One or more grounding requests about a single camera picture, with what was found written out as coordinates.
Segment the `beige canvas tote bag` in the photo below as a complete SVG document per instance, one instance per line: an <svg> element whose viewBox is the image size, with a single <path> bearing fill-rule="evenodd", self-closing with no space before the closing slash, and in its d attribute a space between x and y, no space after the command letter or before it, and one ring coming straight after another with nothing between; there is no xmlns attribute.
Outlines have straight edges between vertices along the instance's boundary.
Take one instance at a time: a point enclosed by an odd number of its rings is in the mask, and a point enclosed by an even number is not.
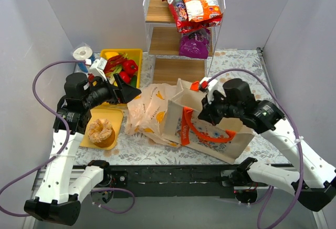
<svg viewBox="0 0 336 229"><path fill-rule="evenodd" d="M254 137L252 129L239 119L224 118L215 126L198 119L202 110L201 91L192 91L191 82L179 79L176 94L168 102L162 136L229 164L244 152Z"/></svg>

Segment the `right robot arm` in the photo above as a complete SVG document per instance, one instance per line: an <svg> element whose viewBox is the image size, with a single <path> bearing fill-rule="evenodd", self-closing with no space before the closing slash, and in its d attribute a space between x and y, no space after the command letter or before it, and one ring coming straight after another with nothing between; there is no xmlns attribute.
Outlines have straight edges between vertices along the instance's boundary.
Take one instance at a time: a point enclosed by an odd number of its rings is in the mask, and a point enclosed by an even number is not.
<svg viewBox="0 0 336 229"><path fill-rule="evenodd" d="M272 143L295 167L296 172L275 168L253 158L241 163L230 179L272 185L292 195L305 208L318 212L335 198L335 167L320 157L302 138L296 138L293 126L271 101L257 100L248 83L239 78L223 84L224 94L217 90L218 81L205 77L199 90L202 99L200 120L212 125L223 118L237 118L245 126Z"/></svg>

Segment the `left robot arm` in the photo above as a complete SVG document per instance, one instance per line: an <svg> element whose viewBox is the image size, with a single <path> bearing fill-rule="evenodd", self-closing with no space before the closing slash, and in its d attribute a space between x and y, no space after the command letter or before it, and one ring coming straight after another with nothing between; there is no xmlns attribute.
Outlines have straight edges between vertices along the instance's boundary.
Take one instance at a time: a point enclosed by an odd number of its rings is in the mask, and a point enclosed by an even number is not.
<svg viewBox="0 0 336 229"><path fill-rule="evenodd" d="M77 221L81 203L99 184L110 181L109 163L93 160L74 183L70 176L77 150L91 119L91 109L107 102L128 103L141 94L115 75L114 86L101 77L95 85L81 72L70 74L64 84L65 95L59 101L53 125L53 144L42 183L33 199L27 200L24 211L40 221L72 226Z"/></svg>

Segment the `banana print plastic bag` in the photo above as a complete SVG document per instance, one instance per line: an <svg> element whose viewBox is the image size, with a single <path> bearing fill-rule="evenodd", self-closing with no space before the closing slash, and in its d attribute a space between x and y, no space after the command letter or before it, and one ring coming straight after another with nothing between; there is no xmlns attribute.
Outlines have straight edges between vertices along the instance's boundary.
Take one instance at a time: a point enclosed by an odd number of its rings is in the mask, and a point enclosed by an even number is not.
<svg viewBox="0 0 336 229"><path fill-rule="evenodd" d="M141 89L141 94L127 104L128 118L125 132L128 135L143 134L157 144L180 147L176 142L162 136L164 117L168 102L175 95L176 86L150 84Z"/></svg>

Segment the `purple snack bag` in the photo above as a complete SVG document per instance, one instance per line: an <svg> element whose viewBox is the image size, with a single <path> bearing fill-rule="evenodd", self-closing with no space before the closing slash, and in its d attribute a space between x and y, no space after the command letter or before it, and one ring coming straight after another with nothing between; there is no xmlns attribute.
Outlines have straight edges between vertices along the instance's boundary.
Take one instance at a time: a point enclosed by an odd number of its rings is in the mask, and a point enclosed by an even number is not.
<svg viewBox="0 0 336 229"><path fill-rule="evenodd" d="M202 28L191 33L183 34L179 55L189 58L206 59L209 55L211 32Z"/></svg>

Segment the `orange fruit candy bag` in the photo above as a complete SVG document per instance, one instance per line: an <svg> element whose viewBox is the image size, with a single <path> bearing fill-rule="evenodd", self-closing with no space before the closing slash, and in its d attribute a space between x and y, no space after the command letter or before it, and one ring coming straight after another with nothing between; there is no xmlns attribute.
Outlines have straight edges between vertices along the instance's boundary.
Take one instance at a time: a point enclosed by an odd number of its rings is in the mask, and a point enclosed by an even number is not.
<svg viewBox="0 0 336 229"><path fill-rule="evenodd" d="M183 0L188 20L202 22L222 16L218 0Z"/></svg>

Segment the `red candy bag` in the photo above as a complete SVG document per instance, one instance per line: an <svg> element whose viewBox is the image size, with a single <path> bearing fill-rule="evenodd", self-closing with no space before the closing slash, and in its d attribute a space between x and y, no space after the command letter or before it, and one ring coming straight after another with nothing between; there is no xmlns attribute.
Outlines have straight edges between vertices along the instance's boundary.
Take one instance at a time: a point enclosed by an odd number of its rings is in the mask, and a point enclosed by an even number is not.
<svg viewBox="0 0 336 229"><path fill-rule="evenodd" d="M162 0L168 3L169 10L176 24L176 29L181 34L194 32L202 28L220 26L223 16L217 16L202 22L188 20L187 10L183 0Z"/></svg>

